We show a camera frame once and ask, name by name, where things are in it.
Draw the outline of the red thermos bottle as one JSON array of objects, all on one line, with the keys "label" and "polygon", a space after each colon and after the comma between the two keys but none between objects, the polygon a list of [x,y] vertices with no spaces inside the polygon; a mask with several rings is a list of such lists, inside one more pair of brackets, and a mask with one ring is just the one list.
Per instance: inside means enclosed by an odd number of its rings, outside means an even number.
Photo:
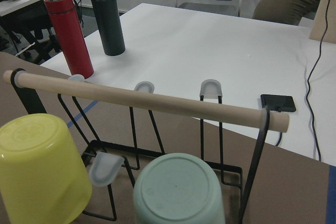
[{"label": "red thermos bottle", "polygon": [[84,78],[92,76],[94,70],[80,28],[74,1],[44,0],[44,4],[70,73],[72,75],[80,74]]}]

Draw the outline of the small black device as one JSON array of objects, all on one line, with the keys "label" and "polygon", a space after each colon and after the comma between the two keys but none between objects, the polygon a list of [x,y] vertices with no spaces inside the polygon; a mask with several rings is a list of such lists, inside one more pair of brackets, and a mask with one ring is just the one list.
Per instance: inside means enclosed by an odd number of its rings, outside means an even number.
[{"label": "small black device", "polygon": [[261,106],[268,107],[271,111],[277,112],[296,112],[296,106],[292,96],[261,94]]}]

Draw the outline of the mint green cup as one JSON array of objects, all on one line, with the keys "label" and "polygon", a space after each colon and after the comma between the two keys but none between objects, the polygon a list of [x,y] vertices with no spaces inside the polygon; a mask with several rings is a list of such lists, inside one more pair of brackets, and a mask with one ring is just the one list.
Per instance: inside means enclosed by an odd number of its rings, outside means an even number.
[{"label": "mint green cup", "polygon": [[225,223],[217,175],[190,154],[148,163],[136,179],[133,203],[136,223]]}]

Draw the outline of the black thermos bottle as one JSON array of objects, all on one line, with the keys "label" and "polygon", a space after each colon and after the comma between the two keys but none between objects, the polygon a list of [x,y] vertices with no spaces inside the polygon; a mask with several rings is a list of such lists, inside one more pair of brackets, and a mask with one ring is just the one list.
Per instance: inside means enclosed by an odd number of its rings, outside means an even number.
[{"label": "black thermos bottle", "polygon": [[117,56],[125,51],[117,0],[91,0],[104,53]]}]

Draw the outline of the yellow cup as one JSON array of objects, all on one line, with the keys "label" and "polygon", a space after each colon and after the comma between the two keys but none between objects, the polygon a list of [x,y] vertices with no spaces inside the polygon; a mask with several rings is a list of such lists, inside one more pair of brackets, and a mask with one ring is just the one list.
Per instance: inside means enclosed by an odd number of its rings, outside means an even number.
[{"label": "yellow cup", "polygon": [[30,114],[1,127],[1,196],[10,223],[71,223],[92,185],[66,123]]}]

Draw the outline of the cardboard board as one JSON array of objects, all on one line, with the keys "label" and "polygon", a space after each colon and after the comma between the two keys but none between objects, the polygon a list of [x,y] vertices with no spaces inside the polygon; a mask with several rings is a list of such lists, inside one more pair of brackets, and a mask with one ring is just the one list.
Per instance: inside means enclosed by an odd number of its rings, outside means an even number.
[{"label": "cardboard board", "polygon": [[323,41],[335,44],[335,0],[320,1],[309,38],[321,40],[326,27]]}]

